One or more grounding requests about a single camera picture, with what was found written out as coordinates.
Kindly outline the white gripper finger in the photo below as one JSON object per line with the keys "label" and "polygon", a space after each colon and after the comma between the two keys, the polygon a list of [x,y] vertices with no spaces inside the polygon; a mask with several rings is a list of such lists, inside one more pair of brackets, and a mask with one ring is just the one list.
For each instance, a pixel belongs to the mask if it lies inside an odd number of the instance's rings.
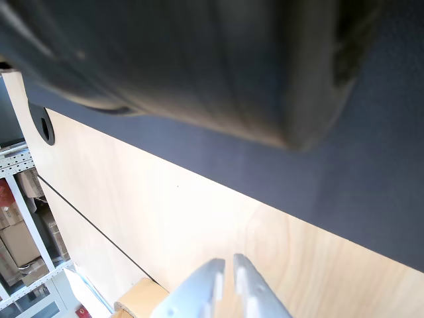
{"label": "white gripper finger", "polygon": [[292,317],[245,255],[234,255],[233,268],[235,289],[242,299],[244,317]]}
{"label": "white gripper finger", "polygon": [[153,310],[152,317],[212,317],[223,298],[225,260],[214,258],[194,271]]}

